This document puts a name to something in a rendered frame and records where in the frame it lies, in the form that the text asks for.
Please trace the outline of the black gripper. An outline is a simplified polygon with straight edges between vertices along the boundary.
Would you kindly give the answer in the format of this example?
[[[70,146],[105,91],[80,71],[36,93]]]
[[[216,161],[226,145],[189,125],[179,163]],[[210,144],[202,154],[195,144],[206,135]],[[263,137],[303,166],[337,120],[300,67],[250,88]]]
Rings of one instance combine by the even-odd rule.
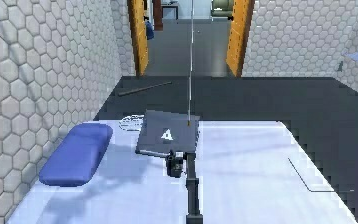
[[[163,153],[152,152],[152,151],[135,150],[135,153],[140,155],[152,156],[152,157],[166,157],[167,175],[170,177],[176,177],[175,154],[173,151],[170,151],[169,154],[163,154]]]

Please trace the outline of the blue pillow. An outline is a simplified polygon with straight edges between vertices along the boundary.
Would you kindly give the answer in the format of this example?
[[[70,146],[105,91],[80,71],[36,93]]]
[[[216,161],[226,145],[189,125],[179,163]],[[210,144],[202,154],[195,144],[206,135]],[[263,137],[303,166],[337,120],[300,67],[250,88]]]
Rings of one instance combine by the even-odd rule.
[[[88,183],[109,146],[113,129],[100,123],[74,126],[39,172],[48,186],[77,187]]]

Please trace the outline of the thin white pole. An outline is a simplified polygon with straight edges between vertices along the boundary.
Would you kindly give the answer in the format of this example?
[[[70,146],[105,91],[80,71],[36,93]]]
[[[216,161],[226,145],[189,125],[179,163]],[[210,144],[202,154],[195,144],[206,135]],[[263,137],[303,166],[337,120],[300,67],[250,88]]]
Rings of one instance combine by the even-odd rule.
[[[190,16],[190,24],[191,24],[191,39],[190,39],[190,71],[188,76],[188,120],[187,126],[191,125],[191,100],[192,100],[192,73],[193,73],[193,42],[194,42],[194,25],[193,25],[193,17],[194,17],[194,0],[191,0],[191,16]]]

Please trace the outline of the blue rounded object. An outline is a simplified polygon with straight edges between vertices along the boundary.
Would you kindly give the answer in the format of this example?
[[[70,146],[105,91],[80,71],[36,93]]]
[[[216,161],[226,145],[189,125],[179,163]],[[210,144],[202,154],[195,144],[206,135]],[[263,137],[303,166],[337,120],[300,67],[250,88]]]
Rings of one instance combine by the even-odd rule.
[[[151,40],[151,39],[154,38],[153,26],[149,21],[145,21],[145,25],[146,25],[146,37],[147,37],[147,40]]]

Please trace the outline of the brown wooden cabinet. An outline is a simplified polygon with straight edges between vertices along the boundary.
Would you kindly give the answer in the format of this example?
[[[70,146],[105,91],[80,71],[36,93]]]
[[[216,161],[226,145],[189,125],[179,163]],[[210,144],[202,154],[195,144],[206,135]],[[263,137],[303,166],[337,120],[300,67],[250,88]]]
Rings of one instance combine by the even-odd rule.
[[[153,3],[153,18],[154,18],[154,29],[156,31],[163,30],[163,22],[162,22],[162,6],[161,0],[152,0]]]

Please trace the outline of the green sofa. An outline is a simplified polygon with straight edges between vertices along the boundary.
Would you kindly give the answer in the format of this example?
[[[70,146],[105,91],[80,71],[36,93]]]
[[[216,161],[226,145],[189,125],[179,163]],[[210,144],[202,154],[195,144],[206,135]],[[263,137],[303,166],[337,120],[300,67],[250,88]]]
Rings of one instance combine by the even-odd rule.
[[[212,0],[212,17],[230,17],[233,12],[234,0]]]

